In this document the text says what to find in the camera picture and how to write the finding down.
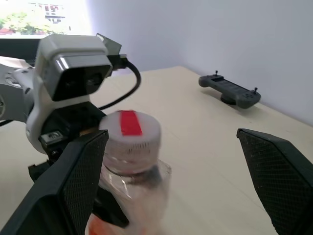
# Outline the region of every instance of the white wall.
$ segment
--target white wall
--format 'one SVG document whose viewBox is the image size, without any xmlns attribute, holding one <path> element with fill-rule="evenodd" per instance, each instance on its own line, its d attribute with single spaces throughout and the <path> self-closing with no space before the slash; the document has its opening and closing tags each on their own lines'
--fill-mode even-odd
<svg viewBox="0 0 313 235">
<path fill-rule="evenodd" d="M 74 35 L 93 35 L 91 31 L 91 23 L 89 11 L 86 10 L 87 2 L 85 0 L 45 0 L 45 1 L 61 1 L 66 10 L 66 19 L 71 27 L 71 34 Z"/>
<path fill-rule="evenodd" d="M 312 0 L 86 1 L 92 32 L 120 42 L 140 70 L 219 70 L 313 125 Z"/>
</svg>

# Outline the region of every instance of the black cable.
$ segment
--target black cable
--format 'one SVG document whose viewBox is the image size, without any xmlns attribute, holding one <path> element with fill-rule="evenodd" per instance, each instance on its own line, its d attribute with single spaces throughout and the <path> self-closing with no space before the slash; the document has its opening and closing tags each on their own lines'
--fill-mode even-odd
<svg viewBox="0 0 313 235">
<path fill-rule="evenodd" d="M 136 76 L 136 85 L 129 91 L 127 92 L 125 95 L 121 96 L 120 98 L 116 99 L 115 101 L 107 104 L 107 105 L 104 105 L 104 106 L 101 106 L 99 107 L 100 110 L 104 110 L 104 109 L 107 109 L 119 102 L 121 102 L 122 100 L 126 99 L 127 97 L 131 96 L 140 86 L 141 84 L 141 75 L 140 75 L 140 72 L 138 71 L 138 69 L 136 68 L 135 65 L 133 65 L 131 62 L 127 61 L 126 62 L 126 67 L 128 67 Z"/>
<path fill-rule="evenodd" d="M 13 120 L 2 121 L 2 122 L 0 122 L 0 127 L 4 126 L 6 124 L 9 124 L 10 122 L 13 122 Z"/>
</svg>

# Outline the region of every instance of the beige tabletop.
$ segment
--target beige tabletop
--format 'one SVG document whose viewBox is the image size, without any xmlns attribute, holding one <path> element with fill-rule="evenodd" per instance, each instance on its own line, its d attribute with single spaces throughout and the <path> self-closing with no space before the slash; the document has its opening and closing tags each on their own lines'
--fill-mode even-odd
<svg viewBox="0 0 313 235">
<path fill-rule="evenodd" d="M 275 235 L 253 188 L 237 129 L 287 139 L 313 162 L 313 128 L 261 104 L 248 110 L 228 106 L 218 92 L 201 88 L 198 78 L 182 67 L 143 72 L 140 89 L 105 111 L 142 111 L 162 125 L 160 158 L 172 166 L 173 177 L 159 235 Z M 110 77 L 91 99 L 104 105 L 134 83 L 132 74 Z M 2 228 L 32 186 L 27 166 L 46 156 L 32 148 L 22 123 L 0 128 L 0 150 Z"/>
</svg>

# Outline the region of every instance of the screw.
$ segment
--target screw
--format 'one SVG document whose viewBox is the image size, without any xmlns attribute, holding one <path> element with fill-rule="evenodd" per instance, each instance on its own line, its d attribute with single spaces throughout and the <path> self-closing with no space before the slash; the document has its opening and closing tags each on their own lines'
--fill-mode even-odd
<svg viewBox="0 0 313 235">
<path fill-rule="evenodd" d="M 48 136 L 49 136 L 49 138 L 51 138 L 51 139 L 55 139 L 55 138 L 58 138 L 60 135 L 59 135 L 59 133 L 57 133 L 57 132 L 52 132 L 52 133 L 50 133 Z"/>
</svg>

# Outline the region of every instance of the mesh pad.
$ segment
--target mesh pad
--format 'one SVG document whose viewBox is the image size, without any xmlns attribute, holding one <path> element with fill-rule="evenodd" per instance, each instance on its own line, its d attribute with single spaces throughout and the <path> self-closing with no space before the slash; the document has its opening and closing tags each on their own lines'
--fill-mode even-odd
<svg viewBox="0 0 313 235">
<path fill-rule="evenodd" d="M 279 235 L 313 234 L 313 165 L 288 141 L 237 133 L 254 188 Z"/>
<path fill-rule="evenodd" d="M 92 212 L 105 144 L 104 135 L 87 143 L 63 187 L 65 206 L 78 234 L 84 234 Z"/>
</svg>

